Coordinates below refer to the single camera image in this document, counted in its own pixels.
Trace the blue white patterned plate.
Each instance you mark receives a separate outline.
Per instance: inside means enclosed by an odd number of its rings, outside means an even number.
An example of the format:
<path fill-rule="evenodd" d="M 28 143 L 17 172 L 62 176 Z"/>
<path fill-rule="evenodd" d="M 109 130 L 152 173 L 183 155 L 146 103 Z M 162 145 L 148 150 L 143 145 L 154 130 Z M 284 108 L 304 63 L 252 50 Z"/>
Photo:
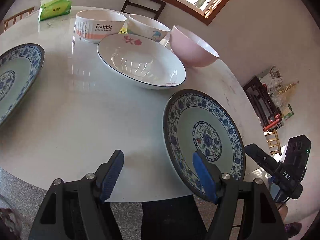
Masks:
<path fill-rule="evenodd" d="M 1 55 L 1 124 L 14 112 L 44 65 L 42 46 L 26 43 Z"/>
<path fill-rule="evenodd" d="M 243 180 L 246 157 L 240 132 L 227 111 L 209 95 L 194 89 L 173 94 L 164 110 L 163 135 L 173 168 L 198 197 L 209 200 L 193 165 L 196 151 L 222 173 Z"/>

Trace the white plate red flowers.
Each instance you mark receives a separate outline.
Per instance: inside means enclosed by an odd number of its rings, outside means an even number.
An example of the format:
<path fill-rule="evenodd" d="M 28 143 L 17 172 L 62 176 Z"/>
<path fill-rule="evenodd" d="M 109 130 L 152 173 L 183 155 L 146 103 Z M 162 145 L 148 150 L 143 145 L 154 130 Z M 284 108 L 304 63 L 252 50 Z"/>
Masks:
<path fill-rule="evenodd" d="M 143 88 L 175 88 L 186 79 L 184 65 L 171 50 L 142 36 L 107 36 L 98 43 L 97 54 L 124 81 Z"/>

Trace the pink bowl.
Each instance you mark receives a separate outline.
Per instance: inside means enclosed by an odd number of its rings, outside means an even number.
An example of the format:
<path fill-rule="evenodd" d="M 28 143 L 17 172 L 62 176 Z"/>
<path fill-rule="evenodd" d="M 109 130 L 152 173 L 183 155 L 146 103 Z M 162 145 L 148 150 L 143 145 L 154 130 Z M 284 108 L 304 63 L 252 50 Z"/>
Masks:
<path fill-rule="evenodd" d="M 173 26 L 169 42 L 173 53 L 185 67 L 206 67 L 220 58 L 210 44 L 180 25 Z"/>

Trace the white Rabbit bowl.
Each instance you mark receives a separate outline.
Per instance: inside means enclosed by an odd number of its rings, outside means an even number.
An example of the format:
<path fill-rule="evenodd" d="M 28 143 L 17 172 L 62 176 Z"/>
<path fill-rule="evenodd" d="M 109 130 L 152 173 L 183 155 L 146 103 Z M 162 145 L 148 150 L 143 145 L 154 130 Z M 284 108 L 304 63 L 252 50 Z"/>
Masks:
<path fill-rule="evenodd" d="M 118 34 L 127 17 L 104 9 L 82 10 L 75 16 L 75 32 L 85 41 L 99 43 L 103 38 Z"/>

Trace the white bowl blue cartoon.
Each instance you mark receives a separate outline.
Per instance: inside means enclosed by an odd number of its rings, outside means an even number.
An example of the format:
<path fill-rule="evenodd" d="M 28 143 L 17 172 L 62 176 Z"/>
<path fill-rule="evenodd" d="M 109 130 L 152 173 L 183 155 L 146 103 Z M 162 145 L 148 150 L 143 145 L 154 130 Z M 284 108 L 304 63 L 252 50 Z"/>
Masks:
<path fill-rule="evenodd" d="M 127 22 L 126 31 L 128 34 L 139 35 L 160 42 L 170 32 L 170 29 L 152 18 L 131 14 Z"/>

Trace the small bamboo stool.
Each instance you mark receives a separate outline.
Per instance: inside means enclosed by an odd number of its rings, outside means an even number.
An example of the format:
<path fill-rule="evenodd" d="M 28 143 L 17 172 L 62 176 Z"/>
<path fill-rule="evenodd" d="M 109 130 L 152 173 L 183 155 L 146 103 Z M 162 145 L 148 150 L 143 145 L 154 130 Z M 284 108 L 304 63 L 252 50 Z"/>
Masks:
<path fill-rule="evenodd" d="M 270 155 L 282 155 L 281 145 L 277 131 L 274 129 L 273 131 L 264 132 L 264 135 L 266 137 Z"/>

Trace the dark wooden side cabinet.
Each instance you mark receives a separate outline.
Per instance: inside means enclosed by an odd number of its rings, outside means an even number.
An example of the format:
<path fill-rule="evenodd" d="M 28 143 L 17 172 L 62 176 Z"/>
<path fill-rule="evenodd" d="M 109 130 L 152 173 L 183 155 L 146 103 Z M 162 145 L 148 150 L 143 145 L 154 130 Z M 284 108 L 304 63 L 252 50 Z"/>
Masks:
<path fill-rule="evenodd" d="M 258 116 L 264 132 L 277 130 L 283 124 L 282 113 L 272 101 L 267 87 L 254 76 L 243 87 L 256 115 Z"/>

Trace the yellow warning sticker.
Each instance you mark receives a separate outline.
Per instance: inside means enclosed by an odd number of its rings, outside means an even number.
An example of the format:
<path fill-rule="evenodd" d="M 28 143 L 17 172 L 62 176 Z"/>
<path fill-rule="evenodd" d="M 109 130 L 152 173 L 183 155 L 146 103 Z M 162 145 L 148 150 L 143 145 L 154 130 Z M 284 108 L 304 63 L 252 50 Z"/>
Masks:
<path fill-rule="evenodd" d="M 121 28 L 119 31 L 120 34 L 128 34 L 126 28 Z"/>

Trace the light wooden chair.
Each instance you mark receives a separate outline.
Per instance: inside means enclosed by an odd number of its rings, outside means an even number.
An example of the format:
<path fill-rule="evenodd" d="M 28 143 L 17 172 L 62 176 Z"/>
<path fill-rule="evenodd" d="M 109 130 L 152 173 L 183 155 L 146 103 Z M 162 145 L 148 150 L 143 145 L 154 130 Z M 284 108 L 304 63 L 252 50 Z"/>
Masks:
<path fill-rule="evenodd" d="M 27 15 L 31 15 L 31 13 L 33 12 L 33 10 L 35 10 L 35 7 L 31 7 L 31 8 L 28 8 L 28 9 L 25 9 L 7 19 L 5 19 L 3 21 L 3 24 L 4 24 L 4 31 L 6 31 L 10 26 L 14 25 L 17 21 L 20 21 L 23 19 L 23 16 Z"/>

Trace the green tissue pack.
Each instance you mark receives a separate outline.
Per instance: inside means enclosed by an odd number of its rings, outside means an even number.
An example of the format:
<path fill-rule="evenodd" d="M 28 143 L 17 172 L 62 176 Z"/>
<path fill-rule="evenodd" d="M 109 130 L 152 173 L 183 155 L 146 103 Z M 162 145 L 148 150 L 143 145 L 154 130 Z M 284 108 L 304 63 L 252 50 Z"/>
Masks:
<path fill-rule="evenodd" d="M 41 0 L 38 20 L 39 22 L 68 15 L 71 12 L 72 2 L 70 0 Z"/>

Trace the dark wooden chair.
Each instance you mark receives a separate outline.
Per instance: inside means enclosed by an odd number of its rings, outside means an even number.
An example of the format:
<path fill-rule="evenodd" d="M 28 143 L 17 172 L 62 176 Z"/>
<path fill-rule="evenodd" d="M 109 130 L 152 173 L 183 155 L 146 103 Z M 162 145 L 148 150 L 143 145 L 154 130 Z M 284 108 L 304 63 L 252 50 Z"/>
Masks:
<path fill-rule="evenodd" d="M 125 0 L 121 12 L 139 14 L 158 20 L 166 5 L 161 0 Z"/>

